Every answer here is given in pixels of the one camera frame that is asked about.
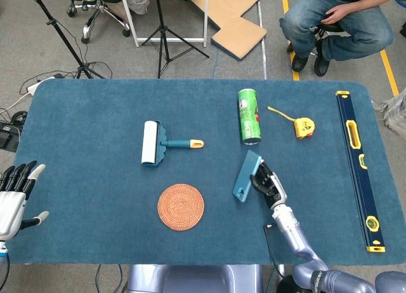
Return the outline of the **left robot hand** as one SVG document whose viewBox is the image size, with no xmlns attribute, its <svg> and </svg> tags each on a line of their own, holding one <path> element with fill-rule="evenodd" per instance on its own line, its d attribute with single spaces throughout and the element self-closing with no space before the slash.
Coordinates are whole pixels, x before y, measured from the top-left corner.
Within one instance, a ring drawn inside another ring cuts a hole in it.
<svg viewBox="0 0 406 293">
<path fill-rule="evenodd" d="M 27 201 L 34 189 L 37 179 L 45 170 L 45 164 L 35 160 L 10 166 L 1 174 L 1 245 L 11 240 L 20 230 L 37 226 L 49 216 L 48 211 L 38 216 L 24 219 Z"/>
</svg>

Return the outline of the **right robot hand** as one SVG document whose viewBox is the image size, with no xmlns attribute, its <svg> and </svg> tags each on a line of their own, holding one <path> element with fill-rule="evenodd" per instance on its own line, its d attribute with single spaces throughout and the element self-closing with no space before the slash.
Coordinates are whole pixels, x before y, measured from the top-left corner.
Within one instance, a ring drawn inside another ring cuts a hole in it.
<svg viewBox="0 0 406 293">
<path fill-rule="evenodd" d="M 274 210 L 276 206 L 285 204 L 287 194 L 275 172 L 264 160 L 261 160 L 256 174 L 250 175 L 251 184 L 255 190 L 264 195 L 267 206 Z"/>
</svg>

